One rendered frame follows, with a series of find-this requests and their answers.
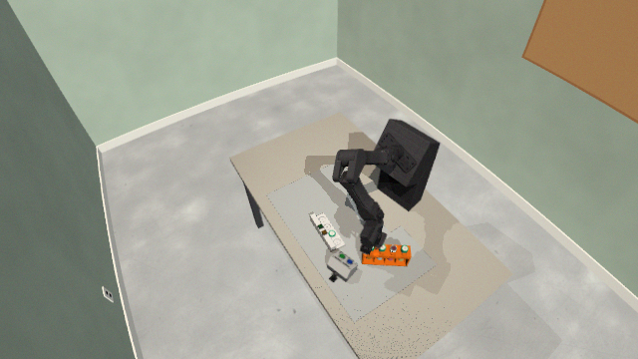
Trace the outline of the white tray with four round nests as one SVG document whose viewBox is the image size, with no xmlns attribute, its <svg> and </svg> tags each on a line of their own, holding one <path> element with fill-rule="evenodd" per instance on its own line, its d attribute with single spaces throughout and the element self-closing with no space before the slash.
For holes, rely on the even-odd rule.
<svg viewBox="0 0 638 359">
<path fill-rule="evenodd" d="M 345 246 L 344 241 L 342 240 L 332 223 L 329 221 L 325 213 L 319 214 L 317 216 L 315 213 L 313 213 L 310 215 L 310 220 L 317 229 L 327 247 L 329 248 L 330 252 Z M 330 230 L 335 231 L 336 234 L 334 237 L 329 236 Z"/>
</svg>

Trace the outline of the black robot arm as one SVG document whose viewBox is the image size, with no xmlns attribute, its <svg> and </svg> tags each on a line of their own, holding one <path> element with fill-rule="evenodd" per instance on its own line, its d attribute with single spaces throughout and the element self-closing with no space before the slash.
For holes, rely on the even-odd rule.
<svg viewBox="0 0 638 359">
<path fill-rule="evenodd" d="M 366 255 L 370 255 L 374 244 L 379 244 L 384 213 L 379 204 L 369 196 L 360 180 L 359 175 L 364 165 L 392 166 L 397 163 L 405 173 L 408 173 L 417 163 L 390 133 L 386 133 L 379 144 L 382 149 L 374 152 L 365 152 L 363 149 L 339 150 L 332 175 L 333 181 L 339 182 L 345 188 L 355 202 L 359 215 L 364 218 L 364 228 L 360 233 L 362 243 L 360 251 Z M 345 167 L 348 167 L 348 170 L 343 172 Z"/>
</svg>

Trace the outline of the orange tube holder block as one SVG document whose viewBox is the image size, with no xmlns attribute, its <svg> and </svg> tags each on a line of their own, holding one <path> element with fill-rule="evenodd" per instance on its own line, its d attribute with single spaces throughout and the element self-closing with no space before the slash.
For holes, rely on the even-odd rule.
<svg viewBox="0 0 638 359">
<path fill-rule="evenodd" d="M 401 247 L 403 245 L 396 245 L 397 246 L 396 252 L 390 252 L 390 246 L 391 246 L 390 244 L 385 244 L 385 245 L 386 245 L 385 252 L 381 252 L 379 251 L 379 249 L 376 250 L 376 247 L 375 247 L 374 251 L 371 251 L 370 255 L 363 254 L 362 264 L 408 266 L 408 263 L 411 259 L 411 247 L 409 245 L 407 245 L 407 247 L 409 248 L 407 253 L 401 252 Z M 372 258 L 367 259 L 366 257 L 372 257 Z M 382 257 L 383 259 L 378 260 L 377 257 Z M 389 261 L 388 258 L 394 258 L 394 259 L 392 261 Z M 397 260 L 395 258 L 402 258 L 404 260 L 400 261 L 399 259 Z"/>
</svg>

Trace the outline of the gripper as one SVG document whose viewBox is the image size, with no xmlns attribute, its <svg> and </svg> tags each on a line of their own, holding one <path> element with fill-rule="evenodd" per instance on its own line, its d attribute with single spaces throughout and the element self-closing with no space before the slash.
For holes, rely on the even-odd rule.
<svg viewBox="0 0 638 359">
<path fill-rule="evenodd" d="M 382 231 L 381 231 L 381 232 L 382 232 Z M 380 233 L 381 233 L 381 232 L 380 232 Z M 380 233 L 379 233 L 379 234 L 380 234 Z M 379 241 L 379 244 L 378 244 L 378 245 L 377 245 L 377 244 L 374 244 L 374 246 L 376 246 L 376 249 L 380 249 L 380 248 L 383 246 L 383 243 L 384 243 L 384 241 L 385 241 L 386 237 L 387 237 L 387 233 L 382 232 L 382 236 L 381 236 L 381 239 L 380 239 L 380 241 Z"/>
</svg>

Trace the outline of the grey control panel with blue and green buttons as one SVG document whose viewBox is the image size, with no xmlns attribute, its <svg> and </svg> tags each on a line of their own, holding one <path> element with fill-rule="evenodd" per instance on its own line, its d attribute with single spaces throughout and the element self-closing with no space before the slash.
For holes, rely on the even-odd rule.
<svg viewBox="0 0 638 359">
<path fill-rule="evenodd" d="M 341 279 L 347 282 L 347 280 L 357 270 L 357 266 L 358 264 L 356 262 L 351 260 L 342 252 L 337 251 L 330 256 L 330 259 L 327 263 L 327 268 L 333 272 L 332 276 L 329 279 L 334 283 L 338 275 Z"/>
</svg>

